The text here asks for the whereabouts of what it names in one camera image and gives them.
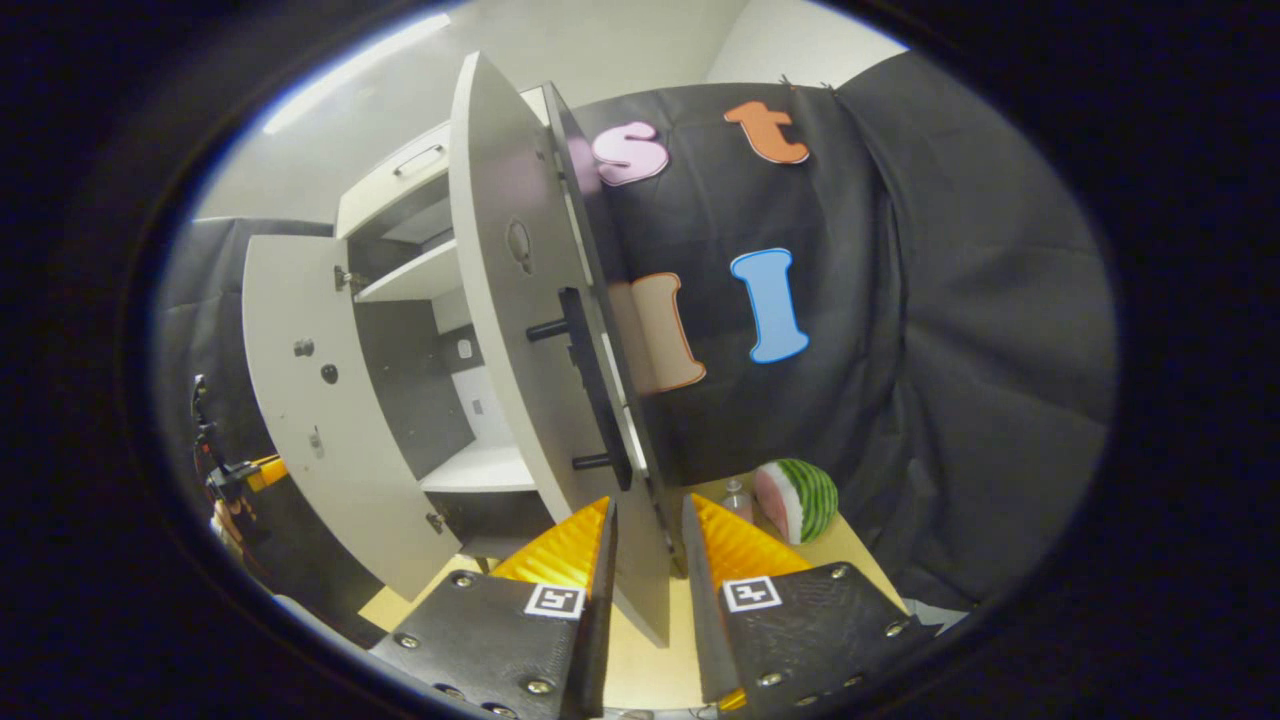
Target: watermelon slice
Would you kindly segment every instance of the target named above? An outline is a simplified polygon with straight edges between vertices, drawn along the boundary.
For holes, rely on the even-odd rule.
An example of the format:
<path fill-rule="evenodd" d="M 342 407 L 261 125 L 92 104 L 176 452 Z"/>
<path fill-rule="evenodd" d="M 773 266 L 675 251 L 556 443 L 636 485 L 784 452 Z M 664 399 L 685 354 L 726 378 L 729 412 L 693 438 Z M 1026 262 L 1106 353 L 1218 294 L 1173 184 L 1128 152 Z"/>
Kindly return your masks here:
<path fill-rule="evenodd" d="M 755 470 L 755 498 L 791 544 L 812 542 L 836 516 L 840 493 L 831 475 L 804 460 L 774 460 Z"/>

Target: cabinet door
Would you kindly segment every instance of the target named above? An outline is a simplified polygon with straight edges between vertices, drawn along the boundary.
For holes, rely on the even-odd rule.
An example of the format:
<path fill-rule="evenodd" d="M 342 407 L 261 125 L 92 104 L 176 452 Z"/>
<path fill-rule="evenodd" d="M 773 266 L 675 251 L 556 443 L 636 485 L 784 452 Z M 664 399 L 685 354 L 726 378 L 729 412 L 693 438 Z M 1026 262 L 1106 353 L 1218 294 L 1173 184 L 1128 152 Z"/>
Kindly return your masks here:
<path fill-rule="evenodd" d="M 417 488 L 383 416 L 351 286 L 335 290 L 335 265 L 347 266 L 346 241 L 250 240 L 241 301 L 250 378 L 271 442 L 316 515 L 370 573 L 412 600 L 460 543 Z M 300 340 L 311 341 L 310 355 L 294 352 Z"/>
<path fill-rule="evenodd" d="M 646 483 L 621 492 L 611 468 L 575 470 L 604 452 L 568 336 L 525 331 L 563 316 L 558 291 L 591 304 L 549 128 L 480 54 L 462 65 L 451 118 L 449 202 L 471 320 L 520 452 L 556 521 L 602 496 L 618 507 L 614 602 L 664 646 L 671 560 Z M 604 328 L 586 309 L 593 337 Z M 607 360 L 599 359 L 603 366 Z"/>

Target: plastic bottle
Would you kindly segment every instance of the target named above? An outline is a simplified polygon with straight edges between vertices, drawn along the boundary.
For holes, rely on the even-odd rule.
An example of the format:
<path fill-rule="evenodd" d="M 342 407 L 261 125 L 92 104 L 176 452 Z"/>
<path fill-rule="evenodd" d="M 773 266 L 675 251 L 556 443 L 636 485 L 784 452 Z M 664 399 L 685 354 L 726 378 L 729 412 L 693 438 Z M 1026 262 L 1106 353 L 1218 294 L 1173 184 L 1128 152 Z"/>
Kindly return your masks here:
<path fill-rule="evenodd" d="M 728 489 L 728 495 L 721 501 L 721 505 L 728 507 L 735 515 L 746 520 L 748 523 L 755 524 L 755 515 L 751 511 L 751 496 L 742 491 L 742 480 L 733 478 L 724 486 Z"/>

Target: white cabinet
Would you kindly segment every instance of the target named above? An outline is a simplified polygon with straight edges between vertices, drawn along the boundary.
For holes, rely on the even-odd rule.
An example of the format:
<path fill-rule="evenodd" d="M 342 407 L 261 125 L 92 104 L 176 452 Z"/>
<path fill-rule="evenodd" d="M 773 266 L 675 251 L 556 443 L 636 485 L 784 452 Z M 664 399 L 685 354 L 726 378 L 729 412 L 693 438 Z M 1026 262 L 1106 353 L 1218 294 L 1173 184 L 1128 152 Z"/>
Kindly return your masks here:
<path fill-rule="evenodd" d="M 643 475 L 649 459 L 622 420 L 630 380 L 609 377 L 613 356 L 622 352 L 608 334 L 617 322 L 589 279 L 594 249 L 584 247 L 590 233 L 580 227 L 588 220 L 575 217 L 577 184 L 566 184 L 562 172 L 575 159 L 553 133 L 554 124 L 563 135 L 567 109 L 547 88 L 517 94 L 486 59 L 468 56 L 449 123 L 393 152 L 343 195 L 337 237 L 255 237 L 243 295 L 250 372 L 268 429 L 300 489 L 352 555 L 398 594 L 417 594 L 462 544 L 448 527 L 433 528 L 428 516 L 439 512 L 424 492 L 474 503 L 499 497 L 485 493 L 534 497 L 529 491 L 536 491 L 554 521 L 609 495 L 618 506 L 616 602 L 664 644 L 668 538 L 654 511 L 660 502 Z M 442 234 L 447 240 L 438 237 L 426 252 L 352 295 L 343 283 L 351 245 L 383 237 L 442 202 L 452 217 L 452 228 L 442 229 L 452 238 Z M 608 387 L 608 395 L 596 391 L 594 405 L 584 392 L 584 364 L 571 360 L 571 336 L 535 342 L 527 334 L 564 316 L 562 291 L 580 299 L 575 357 L 594 357 L 603 368 L 595 387 Z M 471 333 L 475 347 L 467 338 L 452 341 L 457 357 L 477 354 L 449 375 L 449 402 L 456 400 L 472 439 L 422 477 L 410 469 L 403 437 L 396 434 L 403 434 L 397 425 L 403 420 L 389 424 L 385 402 L 379 405 L 356 322 L 360 306 L 406 301 L 430 304 L 439 337 Z M 315 357 L 294 356 L 301 337 L 314 340 Z M 321 378 L 325 363 L 340 368 L 334 384 Z M 621 364 L 645 368 L 648 359 Z M 611 418 L 626 428 L 621 434 Z M 461 420 L 452 415 L 454 425 Z M 316 434 L 324 457 L 315 454 Z M 614 448 L 611 460 L 626 456 L 628 462 L 617 468 L 630 465 L 632 475 L 576 461 L 608 447 Z"/>

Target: drawer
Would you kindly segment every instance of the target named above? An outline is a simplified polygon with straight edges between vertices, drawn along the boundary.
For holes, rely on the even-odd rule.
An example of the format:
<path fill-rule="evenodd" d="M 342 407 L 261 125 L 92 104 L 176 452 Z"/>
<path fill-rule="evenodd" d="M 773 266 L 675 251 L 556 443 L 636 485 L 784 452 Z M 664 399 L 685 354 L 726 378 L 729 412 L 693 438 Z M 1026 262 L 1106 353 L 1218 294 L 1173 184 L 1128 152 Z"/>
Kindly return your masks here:
<path fill-rule="evenodd" d="M 449 196 L 449 124 L 392 152 L 338 200 L 334 234 L 349 241 L 388 231 Z"/>

